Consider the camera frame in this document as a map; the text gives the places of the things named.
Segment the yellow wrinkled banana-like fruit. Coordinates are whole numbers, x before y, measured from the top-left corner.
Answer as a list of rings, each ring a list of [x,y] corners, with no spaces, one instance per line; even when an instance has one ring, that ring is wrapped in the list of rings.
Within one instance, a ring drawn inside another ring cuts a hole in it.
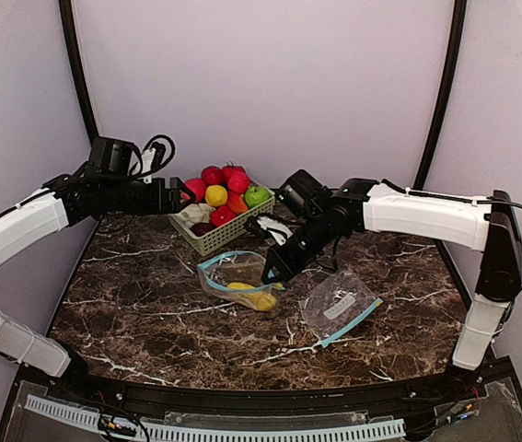
[[[284,286],[277,283],[260,290],[249,284],[233,282],[227,285],[227,289],[233,302],[255,311],[266,312],[277,306],[277,298],[273,291],[284,290]]]

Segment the large clear zip bag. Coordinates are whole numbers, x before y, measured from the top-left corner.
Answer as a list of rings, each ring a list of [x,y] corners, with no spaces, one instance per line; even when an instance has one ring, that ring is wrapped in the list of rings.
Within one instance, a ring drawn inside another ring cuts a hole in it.
[[[227,293],[229,283],[245,283],[260,290],[269,286],[261,280],[264,264],[265,259],[259,253],[237,250],[221,253],[200,263],[197,272],[206,294],[233,302]]]

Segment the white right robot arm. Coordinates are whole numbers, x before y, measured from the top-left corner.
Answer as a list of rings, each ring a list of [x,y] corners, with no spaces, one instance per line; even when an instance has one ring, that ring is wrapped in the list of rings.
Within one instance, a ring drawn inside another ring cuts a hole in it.
[[[276,198],[303,220],[284,244],[272,246],[261,280],[285,283],[323,250],[353,233],[393,232],[455,243],[481,253],[478,281],[452,364],[474,371],[522,292],[522,238],[507,192],[457,196],[401,188],[388,180],[351,178],[333,191],[300,169]]]

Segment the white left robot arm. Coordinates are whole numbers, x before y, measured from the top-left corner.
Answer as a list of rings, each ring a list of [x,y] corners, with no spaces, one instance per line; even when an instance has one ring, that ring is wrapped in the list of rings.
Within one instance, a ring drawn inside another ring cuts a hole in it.
[[[157,176],[175,155],[175,143],[165,134],[155,135],[144,148],[96,137],[87,161],[75,172],[46,181],[0,213],[0,266],[38,241],[89,217],[179,213],[194,202],[194,192],[179,178]],[[51,378],[66,377],[84,365],[74,351],[1,311],[0,355]]]

